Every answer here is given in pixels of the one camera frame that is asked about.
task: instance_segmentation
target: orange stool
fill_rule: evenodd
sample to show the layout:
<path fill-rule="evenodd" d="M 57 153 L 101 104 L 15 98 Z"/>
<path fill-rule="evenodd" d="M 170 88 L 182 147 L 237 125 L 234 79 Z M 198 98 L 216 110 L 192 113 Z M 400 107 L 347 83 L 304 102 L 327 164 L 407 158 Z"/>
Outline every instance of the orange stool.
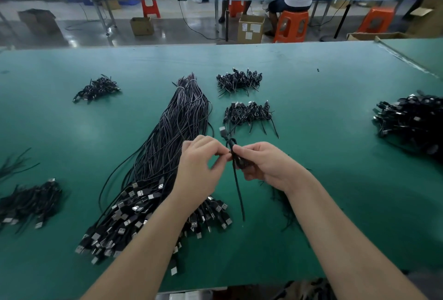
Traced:
<path fill-rule="evenodd" d="M 287 20 L 286 28 L 280 31 L 283 22 Z M 304 21 L 303 30 L 300 32 L 300 23 Z M 283 11 L 277 24 L 277 30 L 274 36 L 274 43 L 280 42 L 303 42 L 306 36 L 309 13 Z"/>
<path fill-rule="evenodd" d="M 141 0 L 141 8 L 143 10 L 143 17 L 146 18 L 148 14 L 155 14 L 157 15 L 157 18 L 161 18 L 156 0 L 152 0 L 152 6 L 147 6 L 145 0 Z"/>
<path fill-rule="evenodd" d="M 244 1 L 231 1 L 229 4 L 229 15 L 231 18 L 235 18 L 237 16 L 237 13 L 243 12 L 244 9 Z"/>
<path fill-rule="evenodd" d="M 363 33 L 385 33 L 394 19 L 394 8 L 392 7 L 373 7 L 369 10 L 366 17 L 363 19 L 362 24 L 358 28 L 357 32 Z M 381 23 L 376 28 L 370 28 L 371 23 L 375 19 L 380 19 Z"/>

